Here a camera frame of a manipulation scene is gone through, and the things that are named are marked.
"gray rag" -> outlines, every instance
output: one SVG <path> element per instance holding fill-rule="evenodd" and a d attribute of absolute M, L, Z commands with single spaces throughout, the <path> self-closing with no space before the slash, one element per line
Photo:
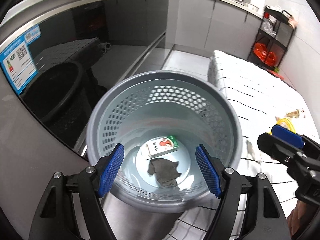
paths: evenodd
<path fill-rule="evenodd" d="M 181 173 L 177 172 L 179 162 L 172 162 L 167 159 L 152 159 L 149 163 L 149 175 L 156 174 L 157 181 L 164 187 L 176 187 L 176 178 L 180 177 Z"/>

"black shelf rack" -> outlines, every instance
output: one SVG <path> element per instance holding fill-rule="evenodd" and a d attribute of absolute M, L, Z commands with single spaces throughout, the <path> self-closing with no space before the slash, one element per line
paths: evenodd
<path fill-rule="evenodd" d="M 269 16 L 272 16 L 276 19 L 275 23 L 273 23 L 271 20 L 265 18 L 266 14 L 269 14 Z M 289 19 L 292 17 L 290 13 L 283 10 L 282 12 L 272 10 L 269 6 L 266 6 L 264 9 L 264 17 L 261 20 L 261 24 L 259 27 L 259 30 L 257 32 L 255 41 L 251 47 L 250 53 L 248 55 L 247 60 L 254 63 L 255 65 L 258 65 L 259 67 L 265 69 L 265 70 L 274 70 L 275 67 L 279 67 L 285 54 L 288 51 L 289 44 L 291 43 L 292 37 L 296 31 L 296 28 L 293 28 L 289 24 Z M 270 35 L 269 33 L 266 33 L 261 27 L 264 22 L 269 22 L 271 26 L 273 27 L 273 31 L 276 32 L 275 37 Z M 254 46 L 256 43 L 263 43 L 267 46 L 268 52 L 267 55 L 273 50 L 276 56 L 277 56 L 277 62 L 274 67 L 271 67 L 265 63 L 265 61 L 262 61 L 254 52 Z"/>

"textured blue pad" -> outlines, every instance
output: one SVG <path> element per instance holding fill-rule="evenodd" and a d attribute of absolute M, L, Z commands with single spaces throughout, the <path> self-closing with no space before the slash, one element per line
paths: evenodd
<path fill-rule="evenodd" d="M 280 125 L 275 125 L 271 129 L 272 135 L 278 137 L 279 139 L 299 148 L 302 149 L 304 146 L 304 141 L 302 137 L 296 133 L 293 133 L 286 128 L 283 128 Z"/>
<path fill-rule="evenodd" d="M 106 169 L 101 175 L 100 187 L 98 190 L 98 197 L 102 198 L 106 193 L 108 193 L 112 187 L 113 182 L 117 176 L 120 169 L 122 161 L 124 159 L 124 147 L 120 145 L 115 153 L 111 156 L 111 160 L 107 165 Z"/>
<path fill-rule="evenodd" d="M 220 177 L 200 146 L 196 148 L 196 161 L 211 193 L 221 195 Z"/>

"energy label sticker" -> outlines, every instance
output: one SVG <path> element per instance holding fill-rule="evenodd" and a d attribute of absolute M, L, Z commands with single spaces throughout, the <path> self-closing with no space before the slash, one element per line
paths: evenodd
<path fill-rule="evenodd" d="M 18 95 L 38 73 L 27 44 L 39 36 L 39 26 L 34 26 L 16 38 L 0 54 L 4 74 Z"/>

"metal screw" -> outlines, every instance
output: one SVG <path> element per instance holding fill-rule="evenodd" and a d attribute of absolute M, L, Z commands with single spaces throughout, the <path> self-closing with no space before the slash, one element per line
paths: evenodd
<path fill-rule="evenodd" d="M 313 171 L 313 170 L 309 171 L 309 174 L 310 174 L 310 176 L 313 177 L 313 178 L 314 178 L 315 176 L 317 176 L 316 172 Z"/>
<path fill-rule="evenodd" d="M 264 173 L 259 173 L 258 176 L 260 179 L 265 179 L 267 177 Z"/>
<path fill-rule="evenodd" d="M 56 172 L 54 175 L 53 175 L 53 177 L 55 178 L 55 179 L 58 179 L 58 178 L 60 178 L 61 177 L 61 172 Z"/>
<path fill-rule="evenodd" d="M 235 172 L 235 171 L 233 170 L 233 168 L 226 168 L 225 171 L 226 171 L 226 173 L 228 173 L 228 174 L 232 174 L 232 173 Z"/>
<path fill-rule="evenodd" d="M 85 169 L 85 171 L 86 171 L 87 173 L 93 173 L 93 172 L 94 172 L 94 167 L 93 167 L 93 166 L 88 166 L 88 167 Z"/>

